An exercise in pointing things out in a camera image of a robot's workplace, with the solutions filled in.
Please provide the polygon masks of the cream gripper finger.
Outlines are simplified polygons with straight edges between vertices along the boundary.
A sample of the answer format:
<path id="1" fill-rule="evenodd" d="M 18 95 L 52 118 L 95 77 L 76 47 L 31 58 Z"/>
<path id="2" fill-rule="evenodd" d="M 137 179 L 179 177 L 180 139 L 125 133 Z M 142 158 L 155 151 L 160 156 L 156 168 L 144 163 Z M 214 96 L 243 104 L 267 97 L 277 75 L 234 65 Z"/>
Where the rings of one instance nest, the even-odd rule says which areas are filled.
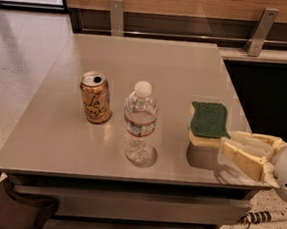
<path id="1" fill-rule="evenodd" d="M 235 146 L 231 139 L 221 138 L 220 141 L 221 150 L 225 156 L 233 162 L 236 167 L 243 171 L 249 178 L 256 182 L 261 182 L 264 175 L 264 169 L 267 162 L 265 156 L 257 157 L 250 153 L 245 152 L 242 148 Z"/>
<path id="2" fill-rule="evenodd" d="M 280 137 L 268 134 L 246 133 L 245 131 L 230 131 L 230 143 L 246 153 L 268 159 L 287 147 L 287 142 Z"/>

